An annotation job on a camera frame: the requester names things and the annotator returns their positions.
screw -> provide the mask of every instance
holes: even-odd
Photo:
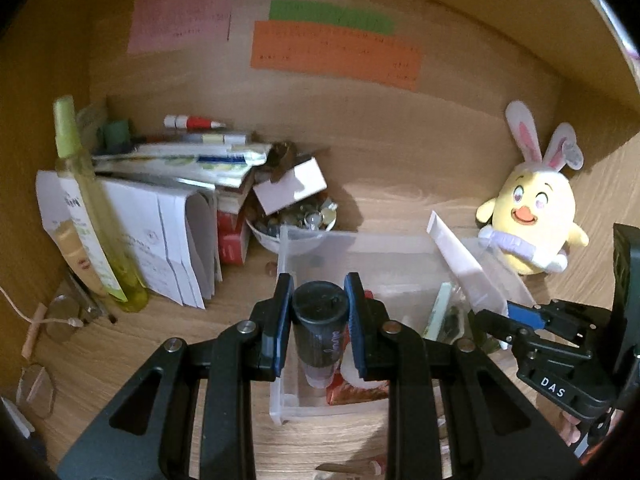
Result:
[[[458,339],[456,342],[456,346],[460,349],[461,352],[468,354],[469,352],[473,352],[476,349],[476,344],[466,337],[462,337]]]
[[[236,325],[238,332],[241,334],[251,334],[256,329],[256,324],[250,319],[245,319]]]
[[[402,325],[397,321],[385,321],[385,323],[382,325],[382,332],[389,335],[399,334],[401,330]]]
[[[182,341],[177,337],[172,337],[164,342],[164,349],[167,352],[177,352],[180,348],[182,348]]]

green bottle cap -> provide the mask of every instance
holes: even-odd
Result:
[[[56,123],[56,148],[59,158],[75,155],[82,149],[80,134],[76,125],[74,99],[65,95],[53,103],[53,117]]]

yellow liquid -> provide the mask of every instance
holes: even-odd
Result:
[[[136,267],[122,249],[115,216],[111,212],[110,202],[102,191],[102,187],[95,179],[91,157],[85,150],[81,150],[73,156],[59,158],[56,161],[56,171],[59,176],[74,178],[78,183],[84,206],[100,246],[127,297],[127,301],[113,299],[125,312],[139,312],[146,307],[148,293],[140,283]]]

yellow chick plush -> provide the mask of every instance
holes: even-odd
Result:
[[[510,103],[505,115],[525,162],[513,170],[496,198],[478,208],[478,221],[487,223],[493,217],[479,237],[500,248],[519,274],[562,272],[567,266],[564,244],[584,247],[589,243],[574,223],[575,199],[569,181],[559,173],[565,164],[579,170],[584,162],[575,131],[568,123],[560,124],[543,158],[533,116],[525,104]]]

red marker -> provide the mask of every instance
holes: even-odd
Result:
[[[164,118],[165,128],[176,128],[178,130],[212,130],[214,128],[224,128],[225,126],[225,123],[188,115],[167,115]]]

